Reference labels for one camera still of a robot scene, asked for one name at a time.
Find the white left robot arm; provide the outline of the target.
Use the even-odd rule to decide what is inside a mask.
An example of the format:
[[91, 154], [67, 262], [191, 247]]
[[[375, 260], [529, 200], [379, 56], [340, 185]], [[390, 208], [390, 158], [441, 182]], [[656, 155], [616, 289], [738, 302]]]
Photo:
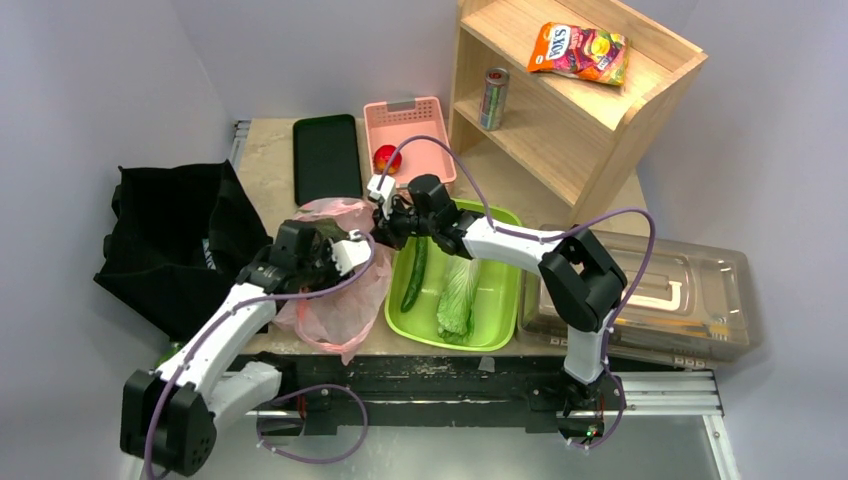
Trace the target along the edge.
[[137, 370], [122, 391], [119, 447], [139, 459], [144, 479], [191, 476], [205, 464], [221, 429], [267, 402], [284, 409], [298, 382], [255, 363], [223, 377], [248, 340], [278, 310], [346, 290], [374, 264], [373, 236], [360, 229], [335, 240], [314, 222], [287, 220], [235, 278], [209, 320], [155, 369]]

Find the napa cabbage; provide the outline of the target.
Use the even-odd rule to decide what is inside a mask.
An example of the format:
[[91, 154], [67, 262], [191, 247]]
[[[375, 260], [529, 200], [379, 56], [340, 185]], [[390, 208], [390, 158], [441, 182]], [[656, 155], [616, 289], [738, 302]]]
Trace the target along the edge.
[[466, 344], [473, 333], [481, 265], [481, 260], [460, 257], [451, 257], [446, 265], [436, 322], [438, 336], [449, 344]]

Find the pink plastic grocery bag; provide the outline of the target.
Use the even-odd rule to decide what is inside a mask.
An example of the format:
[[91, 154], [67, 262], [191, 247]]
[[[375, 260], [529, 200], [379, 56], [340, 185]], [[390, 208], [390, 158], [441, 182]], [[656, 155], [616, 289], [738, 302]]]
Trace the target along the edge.
[[[344, 239], [350, 230], [371, 230], [374, 207], [364, 200], [325, 198], [311, 201], [296, 211], [296, 220], [326, 225], [333, 220], [338, 229], [334, 238]], [[350, 363], [376, 321], [387, 295], [392, 276], [390, 249], [379, 245], [372, 265], [346, 289], [310, 300], [286, 303], [273, 320], [306, 344], [325, 353], [336, 354], [344, 365]]]

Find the green cucumber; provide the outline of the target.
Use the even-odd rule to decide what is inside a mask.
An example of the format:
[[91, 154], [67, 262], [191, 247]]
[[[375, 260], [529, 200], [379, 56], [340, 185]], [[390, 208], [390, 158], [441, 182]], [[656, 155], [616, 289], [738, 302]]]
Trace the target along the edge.
[[429, 246], [424, 237], [417, 237], [414, 249], [414, 259], [407, 288], [400, 305], [402, 313], [409, 312], [415, 305], [426, 275]]

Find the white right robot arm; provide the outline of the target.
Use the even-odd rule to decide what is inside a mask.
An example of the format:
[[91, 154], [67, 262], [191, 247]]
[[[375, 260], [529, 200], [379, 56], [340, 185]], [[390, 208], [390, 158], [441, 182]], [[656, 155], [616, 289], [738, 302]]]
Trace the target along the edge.
[[397, 195], [393, 178], [370, 178], [379, 242], [400, 249], [410, 237], [428, 237], [448, 255], [500, 262], [538, 276], [568, 326], [563, 397], [576, 407], [596, 399], [606, 360], [604, 333], [627, 278], [594, 234], [585, 226], [545, 232], [492, 220], [459, 207], [432, 174], [414, 178], [408, 187], [410, 206]]

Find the red tomato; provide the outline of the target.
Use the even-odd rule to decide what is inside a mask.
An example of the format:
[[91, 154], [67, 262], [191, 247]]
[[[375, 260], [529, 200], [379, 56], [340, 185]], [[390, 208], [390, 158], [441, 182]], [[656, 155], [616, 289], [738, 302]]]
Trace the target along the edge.
[[384, 170], [388, 175], [394, 175], [400, 170], [403, 155], [396, 153], [394, 145], [382, 145], [378, 147], [372, 156], [372, 167], [375, 174], [381, 174]]

